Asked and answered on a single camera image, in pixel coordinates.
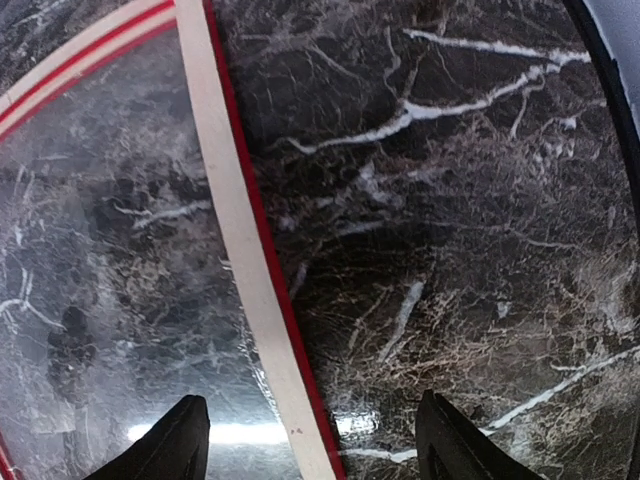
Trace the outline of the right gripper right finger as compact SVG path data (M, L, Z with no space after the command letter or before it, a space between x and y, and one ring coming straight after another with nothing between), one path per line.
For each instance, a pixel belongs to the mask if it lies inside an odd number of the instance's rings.
M419 403L415 435L422 479L540 478L505 454L446 398L432 390L426 390Z

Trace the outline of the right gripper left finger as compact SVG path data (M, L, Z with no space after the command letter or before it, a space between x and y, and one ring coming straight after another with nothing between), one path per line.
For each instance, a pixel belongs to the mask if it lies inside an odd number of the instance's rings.
M139 440L86 480L203 480L209 431L206 399L186 395Z

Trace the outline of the red wooden picture frame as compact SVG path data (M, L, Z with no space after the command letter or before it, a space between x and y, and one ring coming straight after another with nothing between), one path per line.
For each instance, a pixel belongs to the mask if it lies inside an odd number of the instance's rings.
M44 106L163 32L178 34L198 145L244 317L294 454L296 479L344 477L292 313L246 148L215 17L205 1L130 1L89 23L1 95L1 144ZM1 475L13 467L1 434Z

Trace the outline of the clear acrylic sheet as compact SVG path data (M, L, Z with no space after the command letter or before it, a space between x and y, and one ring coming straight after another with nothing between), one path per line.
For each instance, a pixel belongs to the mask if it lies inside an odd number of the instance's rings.
M1 434L23 478L81 479L188 394L209 478L299 477L169 30L1 144Z

